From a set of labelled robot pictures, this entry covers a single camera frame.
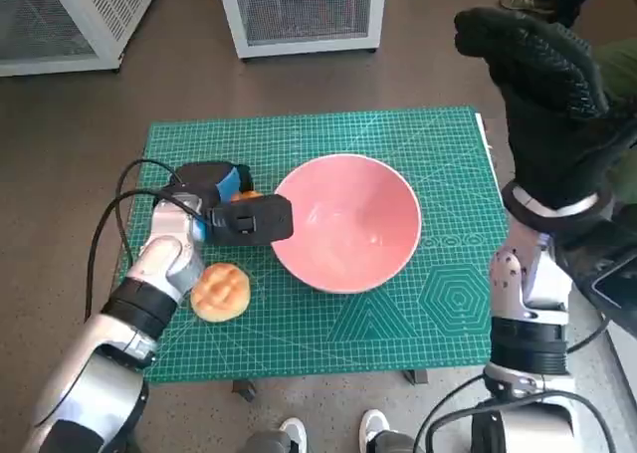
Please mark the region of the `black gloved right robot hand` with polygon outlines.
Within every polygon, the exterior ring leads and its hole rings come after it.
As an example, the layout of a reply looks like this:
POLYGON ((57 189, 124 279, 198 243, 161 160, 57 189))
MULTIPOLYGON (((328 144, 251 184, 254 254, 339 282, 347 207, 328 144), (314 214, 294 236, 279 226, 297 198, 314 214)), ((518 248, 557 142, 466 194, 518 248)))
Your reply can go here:
POLYGON ((636 103, 607 96, 590 46, 495 7, 461 11, 454 25, 457 51, 487 63, 504 100, 515 183, 551 209, 596 193, 636 142, 636 103))

